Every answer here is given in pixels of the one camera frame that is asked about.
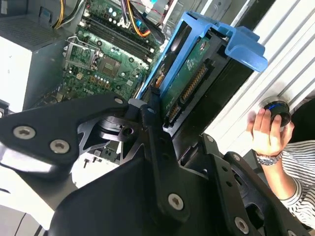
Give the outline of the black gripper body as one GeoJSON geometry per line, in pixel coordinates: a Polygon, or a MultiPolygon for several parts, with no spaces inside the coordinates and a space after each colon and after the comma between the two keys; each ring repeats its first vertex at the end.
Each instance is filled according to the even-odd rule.
{"type": "Polygon", "coordinates": [[[131,161],[67,196],[58,206],[48,232],[51,236],[216,236],[190,200],[190,173],[182,167],[180,180],[187,193],[184,209],[190,214],[179,222],[155,213],[149,204],[144,161],[131,161]]]}

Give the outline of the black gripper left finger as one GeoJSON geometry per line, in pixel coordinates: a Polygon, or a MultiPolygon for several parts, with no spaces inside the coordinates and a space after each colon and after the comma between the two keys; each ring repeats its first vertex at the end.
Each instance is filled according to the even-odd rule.
{"type": "Polygon", "coordinates": [[[150,88],[149,101],[140,106],[110,92],[9,115],[0,120],[0,164],[61,180],[83,153],[120,141],[123,151],[115,178],[126,182],[129,166],[141,163],[150,215],[156,222],[184,223],[190,208],[159,104],[159,90],[150,88]]]}

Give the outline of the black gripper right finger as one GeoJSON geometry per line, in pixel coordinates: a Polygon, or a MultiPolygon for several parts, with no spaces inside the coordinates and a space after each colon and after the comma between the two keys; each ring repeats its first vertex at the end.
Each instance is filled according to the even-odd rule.
{"type": "Polygon", "coordinates": [[[216,142],[202,134],[186,152],[189,202],[218,236],[305,236],[298,223],[247,162],[234,152],[223,157],[216,142]]]}

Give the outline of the person hand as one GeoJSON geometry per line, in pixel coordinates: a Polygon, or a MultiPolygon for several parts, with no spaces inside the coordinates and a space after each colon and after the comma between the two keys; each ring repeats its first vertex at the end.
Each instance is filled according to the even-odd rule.
{"type": "Polygon", "coordinates": [[[271,119],[271,112],[261,108],[254,120],[249,121],[246,132],[249,134],[252,149],[263,156],[277,156],[286,147],[292,137],[294,124],[288,123],[281,128],[282,118],[276,115],[271,119]]]}

